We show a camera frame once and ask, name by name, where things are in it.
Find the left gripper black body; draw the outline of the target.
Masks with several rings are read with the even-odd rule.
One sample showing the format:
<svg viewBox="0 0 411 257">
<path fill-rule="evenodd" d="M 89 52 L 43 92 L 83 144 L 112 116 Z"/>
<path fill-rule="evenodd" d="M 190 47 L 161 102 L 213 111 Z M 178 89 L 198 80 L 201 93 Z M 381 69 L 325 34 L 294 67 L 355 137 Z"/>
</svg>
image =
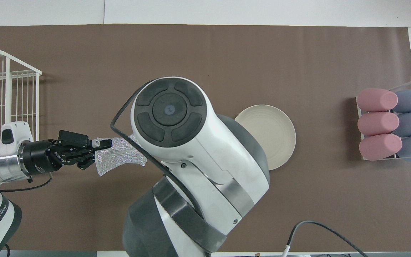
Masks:
<svg viewBox="0 0 411 257">
<path fill-rule="evenodd" d="M 89 157 L 95 158 L 91 148 L 62 147 L 58 140 L 29 142 L 23 145 L 22 160 L 31 175 L 50 173 L 64 166 L 78 167 L 78 162 Z"/>
</svg>

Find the white round plate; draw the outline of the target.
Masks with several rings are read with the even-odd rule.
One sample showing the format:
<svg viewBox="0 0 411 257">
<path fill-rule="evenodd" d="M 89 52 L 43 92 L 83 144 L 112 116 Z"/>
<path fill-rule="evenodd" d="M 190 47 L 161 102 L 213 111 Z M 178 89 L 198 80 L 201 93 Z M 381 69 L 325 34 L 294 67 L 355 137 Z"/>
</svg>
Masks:
<svg viewBox="0 0 411 257">
<path fill-rule="evenodd" d="M 296 147 L 296 131 L 287 114 L 271 105 L 254 105 L 240 112 L 235 120 L 263 148 L 269 170 L 283 166 Z"/>
</svg>

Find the pink plastic cup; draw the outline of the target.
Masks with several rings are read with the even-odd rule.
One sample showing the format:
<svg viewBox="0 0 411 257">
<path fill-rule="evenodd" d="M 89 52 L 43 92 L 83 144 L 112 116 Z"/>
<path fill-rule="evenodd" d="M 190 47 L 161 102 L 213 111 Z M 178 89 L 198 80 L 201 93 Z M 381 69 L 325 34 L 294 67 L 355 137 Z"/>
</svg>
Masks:
<svg viewBox="0 0 411 257">
<path fill-rule="evenodd" d="M 398 104 L 398 96 L 386 89 L 369 88 L 357 96 L 357 106 L 364 112 L 385 112 Z"/>
<path fill-rule="evenodd" d="M 400 120 L 391 112 L 370 112 L 363 114 L 357 122 L 359 131 L 365 136 L 374 136 L 393 132 Z"/>
<path fill-rule="evenodd" d="M 376 161 L 393 156 L 402 148 L 401 138 L 394 134 L 381 134 L 364 138 L 359 144 L 363 158 Z"/>
</svg>

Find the brown paper table mat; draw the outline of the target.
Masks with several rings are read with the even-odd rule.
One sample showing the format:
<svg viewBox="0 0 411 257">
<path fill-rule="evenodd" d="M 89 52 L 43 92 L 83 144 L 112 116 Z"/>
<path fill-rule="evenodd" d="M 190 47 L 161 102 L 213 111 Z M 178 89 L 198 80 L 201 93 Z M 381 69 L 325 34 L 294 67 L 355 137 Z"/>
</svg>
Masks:
<svg viewBox="0 0 411 257">
<path fill-rule="evenodd" d="M 296 147 L 221 251 L 281 252 L 299 221 L 324 223 L 364 252 L 411 252 L 411 162 L 363 161 L 355 97 L 411 78 L 406 28 L 193 25 L 0 27 L 0 50 L 42 71 L 40 138 L 112 138 L 144 83 L 196 82 L 215 112 L 277 107 Z"/>
</svg>

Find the silver mesh sponge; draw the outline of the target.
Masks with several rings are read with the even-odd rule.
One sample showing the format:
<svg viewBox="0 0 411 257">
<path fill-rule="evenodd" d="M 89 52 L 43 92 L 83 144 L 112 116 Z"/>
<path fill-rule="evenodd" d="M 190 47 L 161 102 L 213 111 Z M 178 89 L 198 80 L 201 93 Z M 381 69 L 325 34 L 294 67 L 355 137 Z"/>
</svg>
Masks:
<svg viewBox="0 0 411 257">
<path fill-rule="evenodd" d="M 99 176 L 127 163 L 145 166 L 147 158 L 124 138 L 111 138 L 111 141 L 110 148 L 95 151 L 95 163 Z"/>
</svg>

